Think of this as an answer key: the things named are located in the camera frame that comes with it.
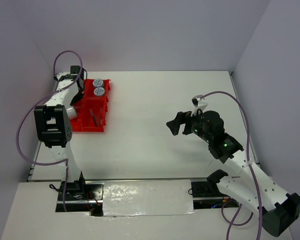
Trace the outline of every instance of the red plastic bin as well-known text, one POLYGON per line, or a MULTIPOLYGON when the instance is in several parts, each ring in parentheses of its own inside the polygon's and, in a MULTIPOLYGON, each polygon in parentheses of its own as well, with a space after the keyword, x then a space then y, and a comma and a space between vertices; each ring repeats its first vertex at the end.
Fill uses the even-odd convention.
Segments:
POLYGON ((103 133, 106 125, 105 117, 108 111, 110 80, 103 80, 105 89, 104 96, 95 96, 93 79, 87 79, 85 82, 84 97, 74 105, 78 117, 71 120, 74 132, 83 133, 103 133), (91 115, 95 117, 96 126, 91 115))

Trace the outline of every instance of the gray wall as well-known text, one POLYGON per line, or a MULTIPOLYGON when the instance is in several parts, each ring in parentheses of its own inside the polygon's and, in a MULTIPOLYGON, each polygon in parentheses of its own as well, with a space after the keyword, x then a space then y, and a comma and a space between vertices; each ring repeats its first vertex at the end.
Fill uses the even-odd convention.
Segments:
MULTIPOLYGON (((300 195, 300 0, 269 3, 234 71, 234 83, 263 168, 300 195)), ((300 218, 291 230, 300 240, 300 218)))
POLYGON ((68 48, 89 71, 234 70, 269 2, 12 1, 49 63, 68 48))
MULTIPOLYGON (((15 147, 16 129, 33 102, 51 90, 51 76, 11 2, 0 0, 0 239, 18 182, 25 181, 29 172, 15 147)), ((21 133, 21 146, 33 156, 37 143, 31 116, 21 133)))

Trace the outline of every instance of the white table surface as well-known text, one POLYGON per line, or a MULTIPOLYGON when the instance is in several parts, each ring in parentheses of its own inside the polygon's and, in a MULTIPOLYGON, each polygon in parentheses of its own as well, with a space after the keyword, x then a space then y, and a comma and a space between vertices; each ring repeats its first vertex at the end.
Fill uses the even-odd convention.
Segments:
MULTIPOLYGON (((49 188, 50 183, 53 182, 19 184, 2 240, 224 240, 226 236, 228 223, 220 209, 143 217, 90 217, 85 212, 55 212, 58 193, 49 188)), ((228 208, 225 215, 231 218, 235 211, 228 208)), ((243 222, 249 215, 242 208, 237 221, 243 222)), ((233 227, 230 239, 254 240, 256 232, 254 216, 247 225, 233 227)), ((262 230, 261 239, 292 240, 292 237, 288 229, 278 238, 262 230)))
MULTIPOLYGON (((207 144, 191 134, 173 136, 166 122, 179 111, 193 110, 195 95, 212 91, 235 94, 227 71, 89 72, 89 78, 111 79, 105 134, 75 133, 71 147, 86 180, 204 178, 225 169, 207 144)), ((228 96, 206 98, 206 110, 220 113, 227 133, 243 146, 246 131, 237 104, 228 96)), ((53 162, 42 144, 38 162, 53 162)), ((60 166, 35 166, 32 180, 59 180, 60 166)))

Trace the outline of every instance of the plastic sheet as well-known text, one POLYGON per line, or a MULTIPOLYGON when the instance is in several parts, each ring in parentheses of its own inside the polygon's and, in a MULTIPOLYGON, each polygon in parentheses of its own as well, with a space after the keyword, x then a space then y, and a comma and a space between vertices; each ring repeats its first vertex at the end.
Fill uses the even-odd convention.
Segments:
POLYGON ((104 216, 185 215, 195 212, 190 180, 107 181, 104 216))

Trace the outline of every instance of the white table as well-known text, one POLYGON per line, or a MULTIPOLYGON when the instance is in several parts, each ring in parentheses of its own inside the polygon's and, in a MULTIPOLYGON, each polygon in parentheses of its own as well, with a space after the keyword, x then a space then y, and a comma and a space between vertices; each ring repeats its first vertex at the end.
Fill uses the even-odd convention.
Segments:
MULTIPOLYGON (((111 79, 105 134, 75 133, 71 147, 86 180, 204 178, 225 169, 197 136, 173 136, 166 122, 179 111, 193 110, 195 95, 225 91, 235 95, 227 71, 89 72, 89 78, 111 79)), ((207 110, 220 113, 226 132, 243 146, 246 131, 237 104, 217 94, 206 99, 207 110)), ((38 162, 53 162, 42 144, 38 162)), ((61 179, 60 166, 35 166, 32 180, 61 179)))
MULTIPOLYGON (((220 209, 199 210, 177 216, 90 217, 84 212, 55 212, 57 192, 49 184, 20 183, 2 240, 224 240, 228 223, 220 209)), ((236 209, 228 208, 231 218, 236 209)), ((237 221, 243 222, 250 212, 242 208, 237 221)), ((254 240, 257 217, 243 227, 233 227, 232 240, 254 240)), ((287 229, 278 238, 262 230, 262 240, 292 240, 287 229)))

